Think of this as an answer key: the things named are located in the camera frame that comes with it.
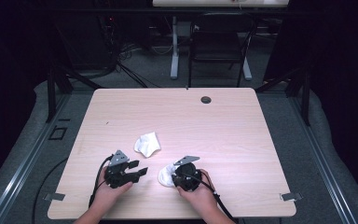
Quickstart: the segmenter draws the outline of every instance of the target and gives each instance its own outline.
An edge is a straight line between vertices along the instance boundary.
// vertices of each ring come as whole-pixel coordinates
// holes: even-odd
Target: chair
[[[205,13],[190,25],[188,87],[191,87],[192,65],[196,63],[234,63],[241,65],[237,87],[243,75],[243,64],[252,34],[254,19],[241,12]]]

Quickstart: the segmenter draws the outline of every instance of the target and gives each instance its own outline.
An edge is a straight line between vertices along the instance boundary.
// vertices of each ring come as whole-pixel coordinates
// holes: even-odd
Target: table
[[[200,99],[211,98],[209,104]],[[161,150],[150,158],[133,146],[156,132]],[[100,89],[94,92],[56,193],[52,219],[78,218],[87,209],[103,160],[121,149],[134,171],[148,167],[139,183],[122,195],[107,219],[198,218],[174,188],[158,182],[158,172],[186,155],[208,171],[234,217],[290,217],[293,202],[255,91],[245,88]]]
[[[289,0],[153,0],[154,7],[287,7]],[[179,53],[177,48],[177,20],[172,18],[172,64],[171,78],[177,79]],[[245,58],[243,64],[245,80],[252,80],[248,60]]]

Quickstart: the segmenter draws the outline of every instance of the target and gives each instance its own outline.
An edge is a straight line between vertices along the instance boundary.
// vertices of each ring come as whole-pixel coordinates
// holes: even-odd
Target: wooden table
[[[211,98],[209,104],[200,99]],[[161,150],[150,158],[133,150],[143,134],[156,132]],[[158,182],[158,172],[186,155],[209,172],[234,217],[290,217],[293,202],[255,91],[244,88],[97,90],[80,127],[48,216],[78,218],[88,209],[102,161],[121,149],[134,171],[147,175],[117,201],[105,218],[198,218],[174,188]]]

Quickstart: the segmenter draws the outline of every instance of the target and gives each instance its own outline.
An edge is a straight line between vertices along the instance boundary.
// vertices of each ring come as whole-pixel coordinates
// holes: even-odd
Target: crumpled white cloth
[[[145,157],[149,158],[153,152],[160,150],[161,147],[159,146],[156,133],[147,133],[136,140],[133,149],[136,152],[141,152]]]
[[[167,165],[166,167],[162,168],[158,173],[158,182],[165,187],[172,188],[175,187],[172,181],[172,174],[175,172],[176,168],[178,166],[175,166],[172,164]]]

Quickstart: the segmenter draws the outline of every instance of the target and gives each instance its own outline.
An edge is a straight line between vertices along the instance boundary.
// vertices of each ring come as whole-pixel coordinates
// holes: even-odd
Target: human hand
[[[202,181],[208,184],[214,191],[214,186],[208,172],[201,169]],[[185,198],[191,206],[197,211],[202,219],[208,223],[233,223],[217,206],[217,200],[213,196],[213,192],[204,184],[200,185],[194,191],[185,191],[177,188],[180,196]]]
[[[95,193],[93,205],[98,206],[99,209],[102,209],[104,213],[106,213],[117,201],[117,198],[125,193],[132,187],[132,182],[129,182],[121,187],[116,189],[110,188],[104,180],[104,174],[106,171],[106,166],[102,169],[101,174],[99,176],[98,184],[99,187]]]
[[[211,178],[209,177],[208,172],[201,170],[201,180],[206,184],[210,185],[214,189]],[[184,189],[178,187],[180,196],[185,198],[193,208],[202,216],[203,212],[206,210],[218,209],[217,201],[213,196],[213,193],[209,188],[200,183],[200,185],[194,191],[185,191]]]
[[[95,192],[94,201],[89,210],[87,210],[75,223],[98,223],[100,219],[109,211],[109,209],[116,203],[117,198],[132,187],[132,182],[129,182],[119,188],[110,188],[104,180],[104,173],[106,166],[101,170],[98,179],[98,189]]]

